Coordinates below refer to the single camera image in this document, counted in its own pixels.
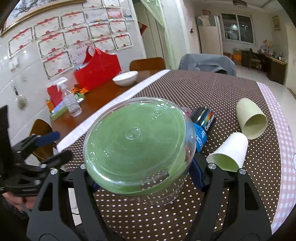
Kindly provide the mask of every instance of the blue label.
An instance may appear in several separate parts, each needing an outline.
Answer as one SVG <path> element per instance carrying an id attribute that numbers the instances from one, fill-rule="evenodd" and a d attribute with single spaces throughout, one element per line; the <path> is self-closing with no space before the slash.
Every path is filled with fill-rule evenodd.
<path id="1" fill-rule="evenodd" d="M 201 128 L 198 124 L 193 123 L 195 134 L 196 134 L 196 151 L 200 153 L 205 143 L 207 142 L 207 134 L 204 129 Z"/>

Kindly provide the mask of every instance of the human hand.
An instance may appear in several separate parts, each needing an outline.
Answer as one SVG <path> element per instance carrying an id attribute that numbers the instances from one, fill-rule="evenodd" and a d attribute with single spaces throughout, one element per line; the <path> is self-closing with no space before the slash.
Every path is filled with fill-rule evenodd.
<path id="1" fill-rule="evenodd" d="M 36 197 L 26 197 L 23 199 L 22 197 L 16 197 L 11 192 L 3 193 L 2 196 L 13 206 L 15 206 L 18 210 L 23 211 L 22 206 L 25 206 L 28 209 L 33 209 Z"/>

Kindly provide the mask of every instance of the gold picture frame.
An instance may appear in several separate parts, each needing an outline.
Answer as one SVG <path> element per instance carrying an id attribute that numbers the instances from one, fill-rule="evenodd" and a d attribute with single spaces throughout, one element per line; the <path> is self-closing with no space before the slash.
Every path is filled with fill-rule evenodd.
<path id="1" fill-rule="evenodd" d="M 273 16 L 272 20 L 274 23 L 274 30 L 281 31 L 281 22 L 280 22 L 279 16 Z"/>
<path id="2" fill-rule="evenodd" d="M 51 9 L 54 9 L 54 8 L 57 8 L 57 7 L 62 7 L 62 6 L 77 4 L 77 3 L 84 3 L 84 2 L 87 2 L 87 0 L 55 0 L 55 1 L 50 2 L 50 3 L 45 3 L 42 6 L 35 7 L 32 10 L 28 10 L 27 12 L 23 13 L 20 17 L 17 17 L 15 19 L 13 19 L 12 20 L 13 23 L 8 23 L 6 21 L 5 24 L 4 24 L 4 27 L 1 30 L 0 36 L 2 37 L 8 31 L 13 29 L 15 26 L 17 26 L 21 22 L 23 22 L 23 21 L 25 21 L 25 20 L 33 17 L 33 16 L 36 16 L 36 15 L 42 13 L 42 12 L 46 12 L 48 10 L 51 10 Z"/>

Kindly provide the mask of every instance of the window frame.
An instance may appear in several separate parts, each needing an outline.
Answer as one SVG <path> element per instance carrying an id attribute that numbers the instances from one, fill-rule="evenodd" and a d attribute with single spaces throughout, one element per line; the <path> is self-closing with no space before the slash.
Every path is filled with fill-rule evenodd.
<path id="1" fill-rule="evenodd" d="M 236 19 L 237 19 L 237 25 L 238 25 L 238 33 L 239 33 L 239 39 L 241 39 L 241 34 L 240 34 L 240 28 L 239 28 L 239 21 L 238 21 L 238 15 L 240 16 L 244 16 L 244 17 L 249 17 L 251 19 L 251 26 L 252 26 L 252 33 L 253 33 L 253 41 L 254 43 L 249 43 L 249 42 L 244 42 L 244 41 L 241 41 L 241 40 L 234 40 L 234 39 L 227 39 L 225 37 L 225 29 L 224 29 L 224 22 L 223 22 L 223 17 L 222 17 L 222 14 L 232 14 L 232 15 L 235 15 Z M 220 24 L 222 26 L 222 29 L 223 29 L 223 40 L 225 41 L 228 41 L 228 42 L 236 42 L 236 43 L 242 43 L 242 44 L 248 44 L 248 45 L 252 45 L 252 46 L 255 46 L 256 44 L 256 39 L 255 39 L 255 33 L 254 33 L 254 27 L 253 27 L 253 20 L 252 20 L 252 16 L 249 15 L 249 14 L 245 14 L 245 13 L 240 13 L 240 12 L 221 12 L 220 14 Z"/>

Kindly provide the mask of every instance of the dining table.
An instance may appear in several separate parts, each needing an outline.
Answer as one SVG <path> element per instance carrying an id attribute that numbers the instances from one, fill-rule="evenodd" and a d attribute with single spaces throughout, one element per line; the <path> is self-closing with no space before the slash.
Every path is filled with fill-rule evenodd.
<path id="1" fill-rule="evenodd" d="M 296 203 L 296 148 L 290 127 L 270 89 L 259 82 L 219 73 L 161 70 L 139 72 L 137 84 L 119 87 L 109 81 L 86 95 L 82 114 L 65 113 L 52 122 L 61 133 L 58 151 L 71 150 L 73 159 L 66 164 L 71 171 L 83 164 L 83 143 L 96 119 L 112 106 L 137 97 L 158 97 L 194 111 L 207 107 L 216 116 L 201 152 L 207 157 L 234 132 L 240 132 L 236 104 L 242 98 L 254 101 L 266 115 L 266 131 L 249 140 L 243 168 L 254 182 L 276 233 Z M 229 189 L 223 190 L 221 207 L 213 232 L 223 228 Z M 141 203 L 100 188 L 94 199 L 106 224 L 125 240 L 184 241 L 204 194 L 190 175 L 179 196 L 166 205 Z"/>

